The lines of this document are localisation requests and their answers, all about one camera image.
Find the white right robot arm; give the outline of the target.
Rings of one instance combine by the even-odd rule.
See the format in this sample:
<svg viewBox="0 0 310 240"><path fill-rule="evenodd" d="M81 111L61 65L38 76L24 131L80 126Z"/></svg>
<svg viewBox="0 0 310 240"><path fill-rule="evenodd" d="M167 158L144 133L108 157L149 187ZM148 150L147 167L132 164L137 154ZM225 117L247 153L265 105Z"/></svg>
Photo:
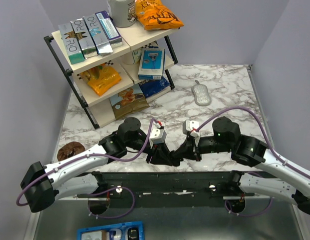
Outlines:
<svg viewBox="0 0 310 240"><path fill-rule="evenodd" d="M212 136L201 137L196 133L198 127L199 123L196 121L184 122L186 139L171 153L174 159L200 161L202 154L228 152L238 164L273 176L262 178L232 171L224 185L229 195L254 193L275 197L296 205L299 210L310 215L310 170L280 156L259 139L241 134L239 125L227 117L219 117L213 121Z"/></svg>

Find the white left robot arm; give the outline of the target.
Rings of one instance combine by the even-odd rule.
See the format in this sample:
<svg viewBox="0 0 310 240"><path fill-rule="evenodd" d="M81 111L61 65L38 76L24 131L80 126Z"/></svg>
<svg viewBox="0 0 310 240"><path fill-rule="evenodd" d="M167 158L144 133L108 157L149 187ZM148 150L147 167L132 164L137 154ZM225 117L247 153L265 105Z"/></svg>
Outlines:
<svg viewBox="0 0 310 240"><path fill-rule="evenodd" d="M168 149L165 136L163 123L151 119L148 131L143 132L140 121L129 117L116 131L82 153L57 163L42 165L38 161L30 165L21 181L22 192L16 204L29 206L32 213L37 213L72 195L99 198L106 186L96 174L86 172L114 161L131 162L142 153L147 154L148 163L178 167L182 159Z"/></svg>

